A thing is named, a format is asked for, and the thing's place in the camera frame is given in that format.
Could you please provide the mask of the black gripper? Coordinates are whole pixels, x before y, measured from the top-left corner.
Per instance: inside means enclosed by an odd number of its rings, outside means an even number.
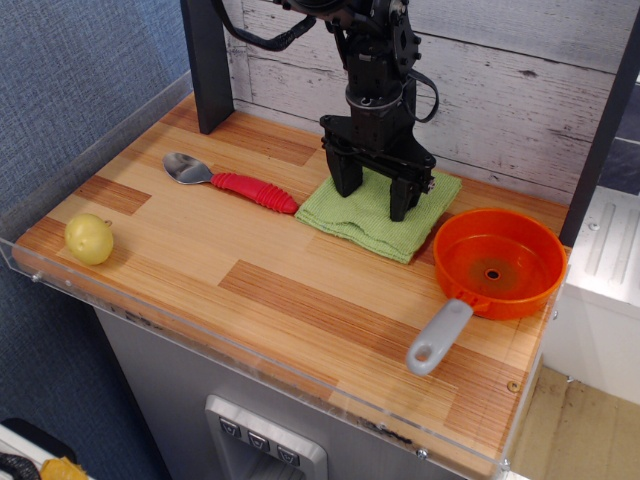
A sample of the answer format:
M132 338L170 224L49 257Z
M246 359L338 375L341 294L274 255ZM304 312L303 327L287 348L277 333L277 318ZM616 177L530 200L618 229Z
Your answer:
M414 137L414 119L396 104L385 111L355 108L349 116L325 115L322 139L337 192L354 193L363 182L363 168L393 179L390 219L401 222L422 194L435 185L435 157Z

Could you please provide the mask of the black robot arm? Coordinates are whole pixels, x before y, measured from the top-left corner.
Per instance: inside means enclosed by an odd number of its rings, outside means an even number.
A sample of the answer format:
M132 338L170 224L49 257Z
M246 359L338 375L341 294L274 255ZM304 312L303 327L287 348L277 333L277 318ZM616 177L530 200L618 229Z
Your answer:
M416 71L421 39L411 28L405 1L284 1L325 23L334 36L348 84L347 116L320 124L327 164L337 192L348 197L369 169L388 177L389 216L400 222L433 186L435 157L414 137L417 86L432 80Z

